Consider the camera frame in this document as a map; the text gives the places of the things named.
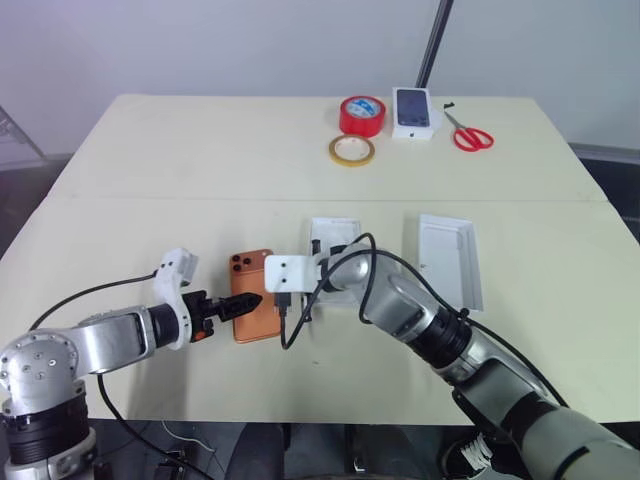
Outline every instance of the scissors handle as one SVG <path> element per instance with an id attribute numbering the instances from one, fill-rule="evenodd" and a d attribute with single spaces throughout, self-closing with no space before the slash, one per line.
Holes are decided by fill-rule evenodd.
<path id="1" fill-rule="evenodd" d="M 453 133 L 453 142 L 460 150 L 477 152 L 493 145 L 493 137 L 483 130 L 465 127 L 457 128 Z"/>

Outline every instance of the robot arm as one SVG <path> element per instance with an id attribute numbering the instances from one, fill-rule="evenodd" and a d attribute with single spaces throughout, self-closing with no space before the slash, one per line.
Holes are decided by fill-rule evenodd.
<path id="1" fill-rule="evenodd" d="M 182 348 L 213 334 L 211 317 L 230 320 L 255 309 L 262 297 L 244 293 L 214 303 L 206 292 L 180 294 L 197 257 L 168 252 L 154 279 L 161 304 L 103 313 L 67 329 L 33 330 L 0 352 L 0 385 L 9 443 L 9 480 L 62 479 L 82 472 L 91 478 L 96 437 L 89 427 L 82 377 L 117 370 Z"/>
<path id="2" fill-rule="evenodd" d="M 268 257 L 267 289 L 310 292 L 334 265 L 325 290 L 351 291 L 362 301 L 371 255 L 344 260 L 368 246 L 352 244 L 327 258 Z M 453 398 L 485 431 L 518 448 L 535 480 L 637 478 L 640 452 L 587 417 L 550 401 L 538 378 L 481 331 L 446 310 L 399 265 L 378 251 L 365 316 L 405 343 L 453 387 Z"/>

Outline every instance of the white wall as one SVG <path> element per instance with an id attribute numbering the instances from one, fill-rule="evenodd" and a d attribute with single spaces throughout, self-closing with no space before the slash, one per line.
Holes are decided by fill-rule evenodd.
<path id="1" fill-rule="evenodd" d="M 119 93 L 388 95 L 437 0 L 0 0 L 0 105 L 47 154 Z M 434 94 L 535 97 L 568 141 L 640 147 L 638 0 L 457 0 Z"/>

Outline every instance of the scissors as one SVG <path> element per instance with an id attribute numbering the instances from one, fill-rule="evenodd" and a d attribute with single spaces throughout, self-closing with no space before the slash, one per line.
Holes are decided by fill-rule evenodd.
<path id="1" fill-rule="evenodd" d="M 477 128 L 465 127 L 455 118 L 444 112 L 453 126 L 456 127 L 456 131 L 453 132 L 453 143 L 456 144 L 460 150 L 465 152 L 477 152 L 493 145 L 493 137 L 483 130 Z"/>

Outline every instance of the metal pole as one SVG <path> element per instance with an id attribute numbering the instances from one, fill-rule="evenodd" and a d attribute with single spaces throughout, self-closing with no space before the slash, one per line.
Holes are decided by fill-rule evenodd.
<path id="1" fill-rule="evenodd" d="M 427 82 L 429 81 L 431 69 L 433 68 L 433 64 L 436 60 L 436 54 L 440 47 L 440 40 L 442 40 L 444 29 L 447 26 L 452 6 L 453 0 L 440 0 L 440 5 L 438 5 L 438 11 L 436 12 L 436 18 L 434 19 L 433 27 L 431 28 L 429 43 L 427 44 L 427 49 L 424 52 L 422 66 L 420 67 L 420 73 L 418 74 L 418 80 L 416 81 L 417 88 L 427 88 Z"/>

